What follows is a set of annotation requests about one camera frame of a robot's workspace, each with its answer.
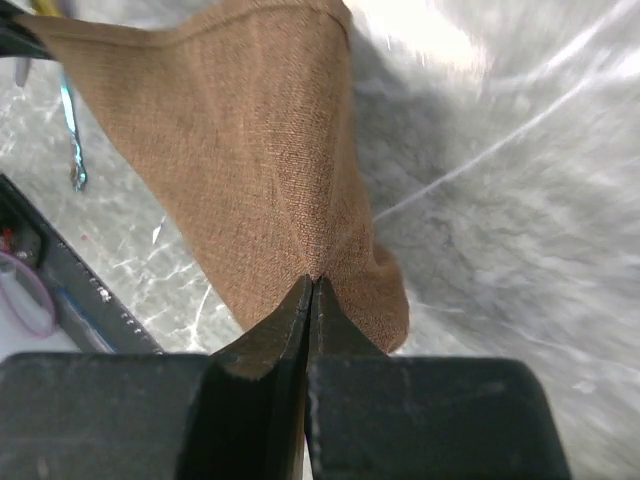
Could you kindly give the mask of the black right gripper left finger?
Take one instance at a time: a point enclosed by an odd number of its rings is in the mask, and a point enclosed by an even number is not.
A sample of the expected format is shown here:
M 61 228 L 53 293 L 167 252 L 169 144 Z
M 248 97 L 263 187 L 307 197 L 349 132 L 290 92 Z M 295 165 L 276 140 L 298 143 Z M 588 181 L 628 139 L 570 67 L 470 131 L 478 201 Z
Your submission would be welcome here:
M 213 355 L 23 353 L 1 366 L 5 479 L 297 479 L 313 285 Z

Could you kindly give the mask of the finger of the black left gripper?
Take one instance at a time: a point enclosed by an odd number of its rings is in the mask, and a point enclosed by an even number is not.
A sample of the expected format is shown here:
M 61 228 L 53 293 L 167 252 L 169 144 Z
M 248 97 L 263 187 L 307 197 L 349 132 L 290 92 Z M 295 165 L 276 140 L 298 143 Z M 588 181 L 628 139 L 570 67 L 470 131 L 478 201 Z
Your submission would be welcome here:
M 17 22 L 26 12 L 13 3 L 0 0 L 0 53 L 2 58 L 52 60 L 53 57 L 30 31 Z

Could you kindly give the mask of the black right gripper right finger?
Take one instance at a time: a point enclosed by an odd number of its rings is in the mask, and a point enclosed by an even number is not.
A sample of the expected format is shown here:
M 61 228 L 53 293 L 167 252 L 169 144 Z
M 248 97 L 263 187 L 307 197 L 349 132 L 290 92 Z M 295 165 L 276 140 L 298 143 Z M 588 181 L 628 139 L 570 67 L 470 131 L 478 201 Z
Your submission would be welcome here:
M 548 404 L 523 362 L 388 356 L 327 280 L 310 306 L 306 435 L 317 479 L 567 479 Z

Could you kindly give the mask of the brown cloth napkin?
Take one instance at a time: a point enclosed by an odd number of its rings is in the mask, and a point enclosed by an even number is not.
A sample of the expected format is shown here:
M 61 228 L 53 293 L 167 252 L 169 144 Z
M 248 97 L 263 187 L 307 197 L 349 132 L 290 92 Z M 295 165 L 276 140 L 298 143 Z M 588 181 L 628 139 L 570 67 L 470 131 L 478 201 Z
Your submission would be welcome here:
M 23 16 L 174 220 L 239 325 L 327 277 L 382 351 L 405 340 L 400 270 L 374 241 L 340 1 L 225 1 L 168 30 Z

